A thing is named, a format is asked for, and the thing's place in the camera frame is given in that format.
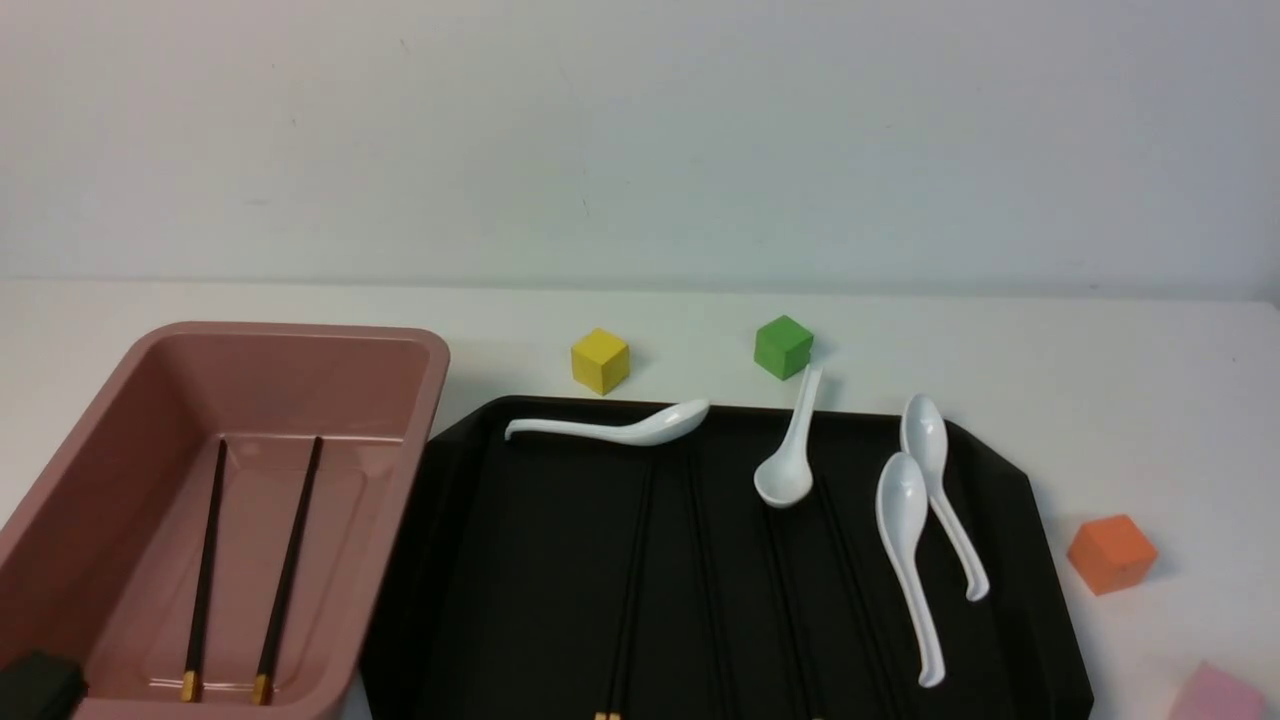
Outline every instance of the white ceramic spoon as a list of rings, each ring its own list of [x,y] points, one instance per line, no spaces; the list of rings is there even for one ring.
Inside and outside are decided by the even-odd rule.
[[[630,425],[593,425],[590,423],[568,423],[564,420],[522,419],[507,425],[506,439],[515,433],[535,432],[559,436],[575,436],[603,439],[618,445],[650,447],[671,442],[694,432],[707,418],[712,404],[707,400],[690,400],[680,405],[663,407],[639,423]]]
[[[969,582],[964,596],[970,602],[987,597],[987,592],[991,591],[987,569],[983,568],[978,551],[969,541],[969,533],[960,524],[960,518],[956,518],[956,511],[942,488],[942,470],[947,466],[947,425],[932,400],[916,395],[906,404],[906,410],[902,411],[901,439],[902,450],[919,462],[920,471],[924,473],[924,487],[929,491],[929,506],[933,507],[933,514],[938,516],[942,529],[951,538],[951,546],[960,557],[960,566],[964,568],[964,577]]]
[[[928,518],[929,500],[920,466],[910,455],[895,452],[876,486],[876,524],[915,626],[915,642],[920,646],[920,687],[924,688],[937,685],[947,675],[938,630],[933,626],[933,614],[915,566],[915,547]]]
[[[813,470],[809,469],[809,421],[818,398],[822,368],[809,365],[800,380],[800,397],[791,414],[791,424],[782,445],[768,460],[755,469],[755,492],[769,507],[791,507],[804,500],[813,488]]]

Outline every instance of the chopstick gold tip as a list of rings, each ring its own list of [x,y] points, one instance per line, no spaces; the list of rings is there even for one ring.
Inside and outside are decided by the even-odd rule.
[[[200,674],[195,670],[182,674],[182,702],[200,702]]]
[[[253,705],[271,705],[271,678],[268,675],[253,678]]]

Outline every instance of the black plastic tray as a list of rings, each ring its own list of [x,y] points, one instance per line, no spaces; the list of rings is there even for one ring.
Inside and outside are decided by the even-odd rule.
[[[918,562],[947,676],[923,689],[874,515],[899,418],[818,413],[814,491],[785,511],[759,501],[751,475],[781,441],[787,411],[716,406],[692,434],[653,448],[532,433],[503,441],[513,418],[626,424],[658,407],[506,397],[428,445],[361,661],[375,717],[589,720],[604,710],[649,473],[626,720],[799,720],[806,676],[827,720],[1088,717],[1093,693],[1030,483],[963,428],[948,424],[945,482],[992,592],[965,600],[964,573],[931,515]],[[710,583],[698,570],[695,516]],[[790,614],[772,580],[771,537]],[[787,623],[799,628],[800,667]]]

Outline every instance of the black object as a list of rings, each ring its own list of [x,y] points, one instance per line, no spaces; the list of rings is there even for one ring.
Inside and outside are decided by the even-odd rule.
[[[182,674],[182,701],[200,702],[204,689],[205,635],[209,628],[209,598],[214,592],[214,559],[218,552],[218,515],[223,507],[223,474],[227,470],[227,438],[218,441],[214,487],[209,491],[209,516],[205,520],[205,547],[200,553],[196,602],[191,609],[191,634],[187,637],[187,666]]]
[[[31,652],[0,670],[0,717],[67,720],[87,691],[79,665]]]
[[[622,611],[625,519],[643,507],[650,471],[628,720],[794,717],[797,682],[813,684],[805,702],[820,698],[814,710],[828,719],[1088,717],[1093,693],[1030,483],[972,434],[948,424],[945,482],[992,592],[965,600],[964,571],[931,516],[918,564],[947,678],[924,689],[876,528],[876,483],[897,450],[899,418],[814,416],[817,487],[771,516],[774,543],[751,475],[788,411],[717,406],[690,436],[652,448],[535,433],[503,441],[515,418],[626,424],[658,407],[507,397],[428,445],[361,657],[378,720],[593,717]],[[790,577],[788,618],[776,611],[774,565]],[[710,632],[704,584],[719,596],[718,641],[699,642]],[[780,652],[788,623],[803,629],[808,666]]]
[[[627,691],[631,685],[632,647],[636,638],[636,606],[644,583],[644,553],[649,541],[649,511],[653,507],[653,473],[646,473],[640,491],[640,512],[636,514],[635,534],[631,541],[631,559],[627,562],[626,594],[622,600],[622,618],[618,620],[617,650],[604,691],[604,710],[595,720],[622,720],[626,714]]]
[[[302,552],[302,536],[307,527],[311,491],[316,484],[323,448],[324,439],[316,436],[311,442],[311,457],[307,460],[307,474],[302,479],[302,492],[298,493],[298,507],[293,511],[293,529],[289,532],[289,546],[284,551],[284,565],[280,566],[280,582],[275,585],[275,602],[271,603],[271,619],[266,624],[262,653],[257,659],[253,705],[271,705],[275,662],[280,655],[280,639],[284,637],[284,620],[289,615],[289,596],[293,593],[293,577],[298,574],[298,555]]]

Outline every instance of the pink plastic container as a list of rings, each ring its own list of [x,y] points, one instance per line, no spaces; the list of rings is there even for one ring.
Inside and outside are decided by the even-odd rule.
[[[79,661],[78,720],[335,717],[448,347],[416,329],[180,323],[140,340],[0,530],[0,665]],[[250,705],[298,491],[324,436],[275,698]],[[204,702],[178,702],[218,441]]]

